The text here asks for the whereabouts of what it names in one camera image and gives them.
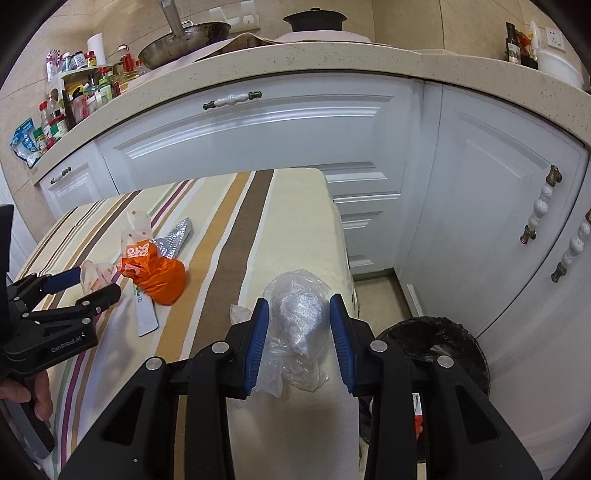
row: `electrical socket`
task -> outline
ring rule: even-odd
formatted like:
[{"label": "electrical socket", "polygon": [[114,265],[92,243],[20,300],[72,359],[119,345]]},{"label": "electrical socket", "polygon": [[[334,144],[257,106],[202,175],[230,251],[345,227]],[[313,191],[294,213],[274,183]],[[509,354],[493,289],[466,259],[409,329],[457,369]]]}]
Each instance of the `electrical socket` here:
[{"label": "electrical socket", "polygon": [[560,30],[552,30],[551,28],[546,28],[546,37],[548,38],[548,46],[554,47],[562,51],[566,51],[564,48],[564,37]]}]

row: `paper towel roll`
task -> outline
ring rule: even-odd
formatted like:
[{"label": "paper towel roll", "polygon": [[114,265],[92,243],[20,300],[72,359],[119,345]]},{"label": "paper towel roll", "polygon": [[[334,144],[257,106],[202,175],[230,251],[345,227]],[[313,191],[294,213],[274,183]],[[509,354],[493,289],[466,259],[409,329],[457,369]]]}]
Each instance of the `paper towel roll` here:
[{"label": "paper towel roll", "polygon": [[102,33],[97,33],[90,37],[86,42],[86,46],[88,47],[88,51],[92,50],[95,52],[97,65],[106,65],[107,60],[105,58],[105,47],[103,46]]}]

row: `cabinet handle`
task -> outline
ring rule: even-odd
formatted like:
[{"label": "cabinet handle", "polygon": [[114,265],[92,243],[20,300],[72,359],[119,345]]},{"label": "cabinet handle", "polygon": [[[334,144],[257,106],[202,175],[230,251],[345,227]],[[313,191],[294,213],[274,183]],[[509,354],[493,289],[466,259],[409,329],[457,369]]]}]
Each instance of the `cabinet handle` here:
[{"label": "cabinet handle", "polygon": [[579,226],[579,230],[577,233],[571,237],[569,242],[569,247],[567,248],[566,252],[556,265],[556,270],[550,276],[554,283],[558,283],[558,280],[563,275],[566,275],[567,267],[573,262],[574,258],[581,254],[583,248],[585,247],[585,240],[589,237],[591,233],[591,210],[585,214],[585,221],[581,223]]},{"label": "cabinet handle", "polygon": [[218,98],[211,102],[203,104],[203,110],[209,110],[224,105],[236,105],[238,102],[246,102],[247,100],[254,100],[255,98],[262,98],[262,92],[248,92],[240,93],[238,95],[228,95],[224,98]]},{"label": "cabinet handle", "polygon": [[63,177],[65,177],[66,175],[68,175],[68,173],[70,173],[72,171],[72,167],[68,167],[65,170],[61,171],[61,175],[58,175],[57,178],[55,179],[51,179],[51,181],[49,182],[50,185],[56,184],[57,182],[59,182]]},{"label": "cabinet handle", "polygon": [[546,177],[546,183],[544,183],[544,186],[542,187],[540,196],[534,202],[534,211],[527,220],[527,225],[523,229],[523,235],[519,238],[522,244],[526,245],[530,239],[535,240],[535,237],[537,236],[535,229],[540,224],[540,220],[546,215],[546,213],[548,213],[548,202],[552,198],[554,187],[556,187],[556,184],[561,181],[562,174],[560,173],[560,170],[558,170],[556,165],[551,165],[550,173],[548,173],[548,176]]}]

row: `finger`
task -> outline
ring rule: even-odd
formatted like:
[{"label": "finger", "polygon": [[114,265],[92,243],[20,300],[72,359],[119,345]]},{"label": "finger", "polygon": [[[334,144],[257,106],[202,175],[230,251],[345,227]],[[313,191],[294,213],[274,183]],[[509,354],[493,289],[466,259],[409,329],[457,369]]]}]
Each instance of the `finger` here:
[{"label": "finger", "polygon": [[3,378],[0,380],[0,399],[25,403],[31,399],[31,393],[14,380]]},{"label": "finger", "polygon": [[35,377],[35,399],[35,415],[39,420],[49,420],[53,413],[53,402],[47,372],[41,372]]}]

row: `speckled countertop edge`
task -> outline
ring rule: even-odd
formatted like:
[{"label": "speckled countertop edge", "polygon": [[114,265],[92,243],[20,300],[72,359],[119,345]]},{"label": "speckled countertop edge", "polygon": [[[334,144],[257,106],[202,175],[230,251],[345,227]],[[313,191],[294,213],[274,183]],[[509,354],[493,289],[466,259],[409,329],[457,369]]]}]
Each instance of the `speckled countertop edge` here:
[{"label": "speckled countertop edge", "polygon": [[38,183],[81,146],[147,109],[220,83],[303,70],[388,73],[467,87],[537,113],[591,145],[591,95],[537,70],[482,57],[421,54],[374,44],[305,42],[226,53],[139,85],[62,138],[33,168],[33,182]]}]

